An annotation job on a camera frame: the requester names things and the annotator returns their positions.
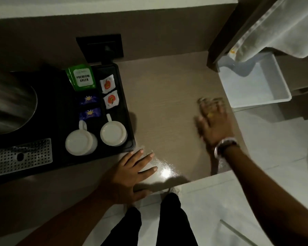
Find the power outlet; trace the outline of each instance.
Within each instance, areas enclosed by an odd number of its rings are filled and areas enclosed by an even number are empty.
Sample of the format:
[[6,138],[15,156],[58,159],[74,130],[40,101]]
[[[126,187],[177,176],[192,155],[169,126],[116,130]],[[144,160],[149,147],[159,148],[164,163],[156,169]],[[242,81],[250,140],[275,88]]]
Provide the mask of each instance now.
[[120,34],[78,37],[76,41],[88,63],[105,64],[113,59],[123,58]]

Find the mug handle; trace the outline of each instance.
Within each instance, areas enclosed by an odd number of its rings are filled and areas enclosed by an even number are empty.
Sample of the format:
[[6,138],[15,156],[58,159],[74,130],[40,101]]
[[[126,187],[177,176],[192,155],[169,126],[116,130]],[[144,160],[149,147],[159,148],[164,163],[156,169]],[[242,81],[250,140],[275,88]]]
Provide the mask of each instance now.
[[112,121],[112,118],[111,118],[111,115],[110,115],[110,114],[106,114],[106,117],[107,117],[107,120],[108,120],[109,122]]
[[79,129],[87,131],[87,124],[84,120],[79,121]]

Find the white tile floor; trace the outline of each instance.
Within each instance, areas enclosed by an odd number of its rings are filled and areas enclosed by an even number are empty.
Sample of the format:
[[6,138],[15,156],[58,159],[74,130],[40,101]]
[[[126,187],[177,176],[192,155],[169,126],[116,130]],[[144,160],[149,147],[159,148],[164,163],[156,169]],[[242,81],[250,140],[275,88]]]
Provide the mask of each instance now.
[[[294,103],[238,110],[235,116],[254,161],[290,194],[308,207],[308,120],[295,112]],[[142,201],[143,225],[138,245],[155,245],[160,195]],[[271,245],[232,172],[182,185],[182,208],[199,245],[247,245],[219,223],[224,219],[258,245]],[[112,207],[91,232],[85,246],[97,246],[123,217],[122,206]],[[15,245],[32,230],[0,238]]]

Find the wristwatch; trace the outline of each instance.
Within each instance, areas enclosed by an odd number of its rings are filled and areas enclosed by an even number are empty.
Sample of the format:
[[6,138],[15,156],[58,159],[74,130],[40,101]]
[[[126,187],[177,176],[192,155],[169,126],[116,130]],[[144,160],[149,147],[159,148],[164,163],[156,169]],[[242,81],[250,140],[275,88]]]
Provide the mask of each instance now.
[[235,137],[226,137],[226,138],[222,139],[217,144],[217,146],[214,148],[214,157],[218,160],[223,158],[222,155],[224,154],[224,151],[226,150],[226,148],[228,148],[229,146],[232,146],[232,145],[239,146]]

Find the plastic bin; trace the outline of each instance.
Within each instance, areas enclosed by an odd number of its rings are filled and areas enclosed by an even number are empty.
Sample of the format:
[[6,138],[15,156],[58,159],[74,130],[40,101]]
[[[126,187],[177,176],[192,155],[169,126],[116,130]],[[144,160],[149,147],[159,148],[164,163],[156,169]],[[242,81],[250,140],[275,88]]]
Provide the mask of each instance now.
[[290,90],[272,53],[258,53],[246,62],[223,56],[218,68],[232,108],[291,100]]

